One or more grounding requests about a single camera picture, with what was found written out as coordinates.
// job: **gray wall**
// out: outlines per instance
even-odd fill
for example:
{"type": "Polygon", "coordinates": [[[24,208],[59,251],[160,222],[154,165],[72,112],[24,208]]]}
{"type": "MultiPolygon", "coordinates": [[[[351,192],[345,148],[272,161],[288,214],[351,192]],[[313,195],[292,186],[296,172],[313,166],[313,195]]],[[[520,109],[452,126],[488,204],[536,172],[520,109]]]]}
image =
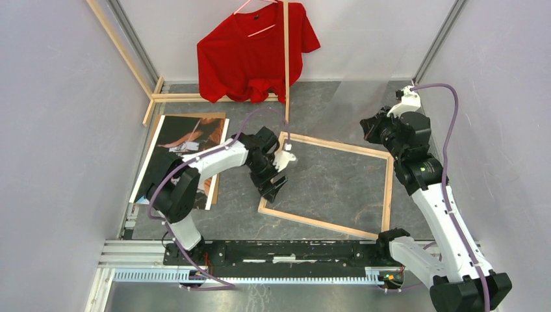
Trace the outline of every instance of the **gray wall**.
{"type": "MultiPolygon", "coordinates": [[[[451,184],[469,229],[513,280],[504,311],[548,311],[551,2],[469,1],[422,83],[457,88],[451,184]]],[[[453,103],[421,91],[443,145],[453,103]]]]}
{"type": "Polygon", "coordinates": [[[84,0],[0,5],[0,311],[82,311],[147,99],[84,0]]]}

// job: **white wall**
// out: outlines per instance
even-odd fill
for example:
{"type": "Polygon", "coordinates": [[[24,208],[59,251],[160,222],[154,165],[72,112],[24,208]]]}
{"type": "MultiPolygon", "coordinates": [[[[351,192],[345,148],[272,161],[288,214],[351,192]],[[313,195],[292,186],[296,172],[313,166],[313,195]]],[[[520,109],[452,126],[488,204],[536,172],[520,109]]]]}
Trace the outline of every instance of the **white wall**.
{"type": "MultiPolygon", "coordinates": [[[[422,81],[457,88],[450,182],[486,256],[513,281],[506,312],[549,310],[549,12],[549,1],[469,1],[422,81]]],[[[442,146],[452,97],[421,94],[442,146]]]]}
{"type": "MultiPolygon", "coordinates": [[[[197,81],[196,44],[244,0],[120,0],[159,75],[197,81]]],[[[322,48],[301,79],[410,79],[453,0],[303,0],[322,48]]],[[[253,0],[243,12],[267,3],[253,0]]]]}
{"type": "Polygon", "coordinates": [[[0,311],[82,311],[148,104],[86,1],[0,5],[0,311]]]}

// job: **wooden rack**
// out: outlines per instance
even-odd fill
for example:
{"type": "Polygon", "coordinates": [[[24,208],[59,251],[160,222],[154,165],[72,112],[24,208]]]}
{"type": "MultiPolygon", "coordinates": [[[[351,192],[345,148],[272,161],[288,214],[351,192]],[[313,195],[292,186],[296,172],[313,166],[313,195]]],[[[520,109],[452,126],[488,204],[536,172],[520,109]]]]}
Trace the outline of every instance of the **wooden rack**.
{"type": "MultiPolygon", "coordinates": [[[[153,114],[153,109],[155,108],[155,105],[157,103],[167,103],[167,102],[207,102],[206,99],[203,99],[198,93],[176,93],[176,94],[161,94],[162,86],[164,84],[164,79],[162,77],[159,77],[159,80],[157,81],[157,84],[155,85],[155,89],[151,89],[147,83],[147,79],[140,73],[138,70],[138,67],[134,60],[131,58],[131,54],[128,51],[128,49],[125,47],[125,45],[122,43],[122,39],[117,35],[115,32],[114,26],[111,24],[111,22],[106,17],[104,11],[102,10],[101,6],[97,2],[97,0],[86,0],[88,5],[90,5],[90,8],[92,11],[94,11],[94,14],[96,15],[97,19],[101,23],[101,26],[103,26],[104,30],[109,35],[109,38],[113,41],[113,44],[119,51],[120,55],[134,74],[134,77],[136,77],[136,80],[144,89],[144,92],[146,93],[147,97],[149,98],[149,106],[147,107],[146,115],[144,117],[144,121],[142,122],[144,126],[149,125],[149,121],[151,120],[151,115],[153,114]]],[[[288,0],[282,0],[283,2],[283,38],[284,38],[284,46],[285,46],[285,119],[287,122],[289,122],[289,109],[290,109],[290,88],[289,88],[289,6],[288,6],[288,0]]],[[[223,98],[218,100],[219,102],[228,102],[232,101],[227,96],[224,96],[223,98]]],[[[277,101],[277,96],[275,94],[270,94],[266,101],[277,101]]]]}

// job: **clothes hanger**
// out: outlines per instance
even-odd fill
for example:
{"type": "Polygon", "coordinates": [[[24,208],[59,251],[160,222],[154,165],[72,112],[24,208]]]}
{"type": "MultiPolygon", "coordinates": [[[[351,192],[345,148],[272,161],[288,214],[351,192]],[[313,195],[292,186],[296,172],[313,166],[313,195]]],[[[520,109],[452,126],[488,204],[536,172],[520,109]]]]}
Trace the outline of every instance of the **clothes hanger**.
{"type": "MultiPolygon", "coordinates": [[[[266,2],[271,2],[271,3],[277,3],[277,0],[275,0],[275,1],[274,1],[274,0],[261,0],[261,1],[266,1],[266,2]]],[[[241,9],[243,9],[246,5],[248,5],[249,2],[251,2],[251,0],[247,0],[242,6],[240,6],[240,7],[237,9],[237,11],[233,12],[233,15],[239,13],[239,11],[241,11],[241,9]]],[[[266,28],[264,28],[264,29],[262,29],[262,30],[260,30],[260,31],[257,31],[257,32],[255,32],[255,33],[253,33],[253,34],[250,34],[250,35],[248,35],[248,36],[249,36],[249,37],[252,37],[252,36],[254,36],[254,35],[256,35],[256,34],[259,34],[259,33],[263,32],[263,31],[267,31],[267,30],[270,29],[270,28],[274,28],[275,26],[276,26],[276,25],[273,24],[272,26],[268,26],[268,27],[266,27],[266,28]]]]}

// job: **marble-patterned surface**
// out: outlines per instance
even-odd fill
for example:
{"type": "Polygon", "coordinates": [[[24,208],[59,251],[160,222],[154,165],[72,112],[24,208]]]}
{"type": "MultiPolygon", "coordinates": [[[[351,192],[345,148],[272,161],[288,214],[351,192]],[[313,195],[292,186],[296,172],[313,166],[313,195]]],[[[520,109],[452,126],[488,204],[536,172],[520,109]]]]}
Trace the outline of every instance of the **marble-patterned surface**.
{"type": "MultiPolygon", "coordinates": [[[[382,150],[381,146],[373,146],[363,140],[363,132],[359,125],[359,120],[366,118],[369,114],[375,113],[384,105],[393,105],[396,103],[394,91],[405,85],[404,82],[390,82],[385,88],[374,86],[372,89],[377,92],[376,96],[366,100],[365,107],[359,105],[357,99],[346,103],[346,97],[339,94],[342,91],[339,88],[339,82],[303,82],[296,83],[291,90],[291,114],[290,130],[293,133],[308,135],[310,137],[323,138],[327,140],[336,140],[348,144],[366,146],[382,150]]],[[[170,87],[170,93],[197,92],[196,86],[192,84],[173,84],[170,87]]],[[[236,133],[247,113],[254,111],[259,107],[273,107],[283,111],[284,106],[278,102],[265,102],[258,105],[250,103],[166,103],[161,104],[155,110],[156,113],[176,114],[185,112],[219,112],[225,111],[230,119],[228,134],[236,133]]],[[[262,113],[254,117],[245,127],[245,133],[256,133],[263,125],[279,133],[283,130],[280,118],[273,113],[262,113]]],[[[360,213],[360,211],[350,211],[343,214],[342,211],[336,211],[337,206],[363,207],[369,203],[369,200],[362,196],[366,194],[375,194],[381,189],[381,181],[374,176],[366,176],[361,179],[361,174],[354,172],[353,179],[346,185],[344,191],[344,180],[351,171],[357,170],[350,164],[356,166],[370,166],[367,159],[365,163],[361,159],[356,159],[352,155],[344,152],[319,153],[323,154],[314,157],[313,150],[308,147],[301,151],[299,144],[296,144],[296,150],[293,150],[298,157],[297,167],[299,170],[301,159],[317,161],[317,170],[304,168],[302,172],[311,179],[321,181],[317,190],[311,190],[310,194],[315,196],[315,192],[323,194],[332,192],[328,188],[332,181],[339,180],[341,201],[337,200],[333,205],[325,205],[325,211],[318,210],[325,221],[340,223],[344,226],[354,226],[366,231],[378,232],[380,227],[380,215],[373,210],[372,213],[360,213]],[[322,174],[319,168],[327,168],[330,174],[322,174]]],[[[301,178],[299,172],[293,172],[293,168],[288,169],[290,181],[284,186],[281,195],[284,192],[297,190],[305,194],[304,183],[296,183],[301,178]]],[[[294,204],[298,207],[303,200],[303,207],[306,207],[312,196],[296,195],[294,204]]],[[[218,204],[213,205],[210,211],[193,211],[192,216],[195,220],[197,229],[206,239],[356,239],[342,233],[307,226],[288,220],[282,220],[273,216],[266,216],[257,212],[259,204],[259,194],[250,181],[247,168],[234,168],[220,174],[220,188],[218,204]]],[[[424,220],[421,212],[406,194],[404,188],[394,178],[392,188],[392,211],[391,227],[402,227],[410,232],[416,239],[432,239],[432,235],[424,220]]],[[[145,210],[138,214],[134,239],[160,239],[164,234],[164,227],[159,222],[151,221],[147,218],[145,210]]]]}

